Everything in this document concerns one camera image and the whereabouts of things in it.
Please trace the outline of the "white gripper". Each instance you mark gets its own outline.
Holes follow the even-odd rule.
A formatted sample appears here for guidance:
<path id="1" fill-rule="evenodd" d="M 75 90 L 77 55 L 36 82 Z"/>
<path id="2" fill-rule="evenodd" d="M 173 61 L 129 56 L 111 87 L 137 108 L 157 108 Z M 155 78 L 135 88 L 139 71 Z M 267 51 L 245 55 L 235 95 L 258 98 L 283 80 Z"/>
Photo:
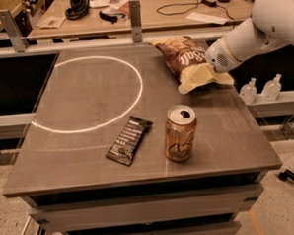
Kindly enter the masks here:
<path id="1" fill-rule="evenodd" d="M 198 86 L 210 83 L 213 76 L 218 84 L 230 86 L 234 84 L 234 78 L 228 72 L 238 67 L 241 61 L 232 54 L 226 37 L 218 39 L 207 48 L 205 60 L 208 64 L 193 64 L 185 68 L 181 73 L 178 89 L 183 95 L 188 94 Z"/>

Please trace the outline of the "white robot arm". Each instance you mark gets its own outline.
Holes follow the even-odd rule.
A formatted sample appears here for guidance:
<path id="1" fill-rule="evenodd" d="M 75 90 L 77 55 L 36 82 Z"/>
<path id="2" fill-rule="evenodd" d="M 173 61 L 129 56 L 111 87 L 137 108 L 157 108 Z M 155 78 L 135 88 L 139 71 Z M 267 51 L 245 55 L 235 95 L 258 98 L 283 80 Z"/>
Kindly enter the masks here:
<path id="1" fill-rule="evenodd" d="M 294 46 L 294 0 L 256 0 L 251 16 L 206 51 L 207 65 L 185 74 L 178 87 L 187 94 L 212 81 L 212 71 L 227 73 L 250 57 Z"/>

